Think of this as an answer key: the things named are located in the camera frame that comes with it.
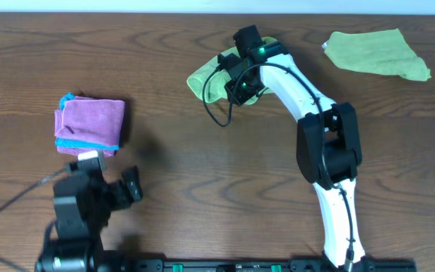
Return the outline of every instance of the table surface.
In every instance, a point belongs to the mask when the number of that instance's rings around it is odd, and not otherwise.
[[[125,144],[105,175],[113,181],[139,165],[145,199],[112,214],[106,249],[167,258],[320,255],[318,199],[298,169],[295,122],[278,98],[236,108],[231,126],[220,128],[186,84],[250,24],[280,40],[324,94],[356,108],[356,213],[367,253],[435,271],[435,17],[0,14],[0,205],[73,159],[54,146],[62,95],[118,98],[129,108]],[[335,30],[395,28],[432,79],[340,70],[320,47]],[[226,106],[211,110],[223,119]],[[51,200],[48,185],[0,215],[1,255],[32,269],[54,218]]]

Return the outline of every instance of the purple towel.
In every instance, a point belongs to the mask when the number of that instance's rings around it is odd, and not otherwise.
[[[118,145],[125,102],[78,98],[65,102],[63,110],[55,110],[54,135],[107,146]]]
[[[91,148],[66,148],[66,147],[57,147],[57,151],[63,154],[69,154],[78,156],[80,153],[85,153],[88,151],[92,151],[94,149]],[[115,150],[98,150],[103,152],[103,156],[109,157],[115,155]]]

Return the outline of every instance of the black cable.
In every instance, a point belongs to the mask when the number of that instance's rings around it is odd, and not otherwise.
[[[319,170],[322,173],[322,177],[325,179],[325,181],[327,182],[327,184],[329,184],[329,186],[333,189],[339,189],[340,190],[340,194],[342,195],[343,199],[344,199],[344,203],[345,203],[345,208],[347,209],[347,216],[348,216],[348,223],[350,225],[349,229],[350,229],[350,238],[349,238],[349,247],[347,250],[347,256],[346,258],[348,258],[349,260],[353,261],[353,242],[355,241],[355,239],[353,238],[353,225],[352,225],[352,213],[350,211],[350,206],[347,200],[347,192],[341,187],[341,186],[335,186],[332,182],[332,180],[330,179],[330,174],[328,169],[326,168],[326,163],[325,163],[325,120],[324,120],[324,116],[323,116],[323,109],[322,106],[320,105],[319,99],[316,97],[316,95],[313,93],[313,91],[308,87],[308,85],[306,85],[304,83],[304,81],[295,73],[293,72],[293,70],[291,70],[290,68],[283,66],[283,65],[279,65],[279,64],[275,64],[275,63],[257,63],[254,64],[250,67],[248,67],[248,69],[244,70],[237,78],[236,83],[234,84],[233,87],[233,91],[232,91],[232,95],[231,95],[231,99],[234,98],[234,95],[236,93],[237,90],[237,86],[239,85],[239,83],[242,80],[242,77],[249,72],[250,70],[255,69],[256,67],[261,67],[261,66],[272,66],[275,68],[279,68],[281,70],[284,70],[285,72],[289,73],[290,75],[292,75],[300,84],[303,85],[303,87],[308,91],[308,94],[313,98],[313,102],[316,105],[316,108],[318,109],[318,113],[319,113],[319,121],[320,121],[320,125],[322,127],[322,163],[319,164]],[[204,83],[204,87],[202,88],[202,101],[204,102],[204,107],[206,108],[206,110],[208,111],[209,115],[211,116],[211,118],[220,126],[225,127],[228,126],[231,122],[231,110],[232,110],[232,103],[230,102],[230,113],[229,116],[227,118],[227,123],[226,125],[222,125],[220,124],[216,118],[213,117],[213,115],[209,112],[206,104],[205,104],[205,100],[204,100],[204,90],[205,90],[205,86],[208,83],[208,80],[218,71],[219,68],[216,68],[216,70],[208,77],[208,79],[206,79],[205,83]]]
[[[46,178],[43,178],[42,180],[34,183],[33,185],[31,185],[30,187],[26,188],[25,190],[23,190],[21,193],[18,193],[15,197],[13,197],[12,199],[10,199],[9,201],[7,201],[5,204],[3,204],[0,207],[0,213],[2,211],[4,211],[9,205],[15,203],[16,201],[18,201],[19,198],[21,198],[22,196],[24,196],[25,194],[27,194],[29,191],[42,186],[43,184],[49,182],[50,180],[52,180],[53,178],[57,177],[59,174],[63,173],[65,171],[65,169],[61,169],[59,171],[56,171],[55,173],[53,173],[52,175],[47,176]],[[28,270],[26,270],[25,268],[22,268],[16,264],[14,264],[11,261],[8,261],[6,259],[4,259],[3,257],[0,257],[0,263],[5,264],[13,269],[15,269],[16,271],[23,271],[23,272],[27,272]]]

